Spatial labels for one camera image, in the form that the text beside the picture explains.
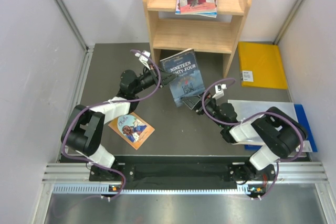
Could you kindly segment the dark Nineteen Eighty-Four book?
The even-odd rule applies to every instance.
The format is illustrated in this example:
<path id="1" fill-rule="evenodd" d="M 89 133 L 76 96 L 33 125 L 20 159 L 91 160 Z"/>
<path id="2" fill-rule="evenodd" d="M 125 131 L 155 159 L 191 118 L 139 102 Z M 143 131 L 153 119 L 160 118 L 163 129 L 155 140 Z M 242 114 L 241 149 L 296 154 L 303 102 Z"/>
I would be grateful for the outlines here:
<path id="1" fill-rule="evenodd" d="M 166 72 L 174 73 L 177 78 L 170 83 L 170 90 L 177 107 L 183 105 L 182 98 L 201 94 L 205 86 L 193 49 L 186 49 L 160 60 Z"/>

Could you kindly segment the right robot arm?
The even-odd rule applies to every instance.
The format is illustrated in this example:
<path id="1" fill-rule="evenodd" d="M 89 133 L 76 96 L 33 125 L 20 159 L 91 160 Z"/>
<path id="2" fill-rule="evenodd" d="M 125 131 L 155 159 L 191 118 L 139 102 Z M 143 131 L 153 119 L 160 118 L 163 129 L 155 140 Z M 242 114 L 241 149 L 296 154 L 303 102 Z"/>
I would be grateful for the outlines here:
<path id="1" fill-rule="evenodd" d="M 182 98 L 198 115 L 206 114 L 222 130 L 222 138 L 233 145 L 259 145 L 260 149 L 242 165 L 230 168 L 232 179 L 256 180 L 271 169 L 273 162 L 287 159 L 307 137 L 307 130 L 275 106 L 246 121 L 238 121 L 231 103 L 218 105 L 210 94 Z"/>

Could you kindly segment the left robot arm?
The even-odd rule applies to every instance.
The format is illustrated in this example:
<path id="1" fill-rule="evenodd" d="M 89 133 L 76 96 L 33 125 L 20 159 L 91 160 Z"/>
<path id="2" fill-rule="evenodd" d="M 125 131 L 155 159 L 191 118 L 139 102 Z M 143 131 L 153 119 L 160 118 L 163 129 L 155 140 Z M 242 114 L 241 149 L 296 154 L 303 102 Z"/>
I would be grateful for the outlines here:
<path id="1" fill-rule="evenodd" d="M 141 101 L 138 93 L 151 86 L 162 88 L 177 77 L 174 73 L 153 66 L 140 75 L 132 70 L 124 71 L 114 98 L 96 105 L 75 106 L 61 135 L 62 148 L 71 148 L 83 156 L 77 157 L 77 160 L 98 166 L 107 180 L 116 179 L 121 173 L 118 166 L 113 164 L 115 157 L 101 145 L 104 125 L 133 112 Z"/>

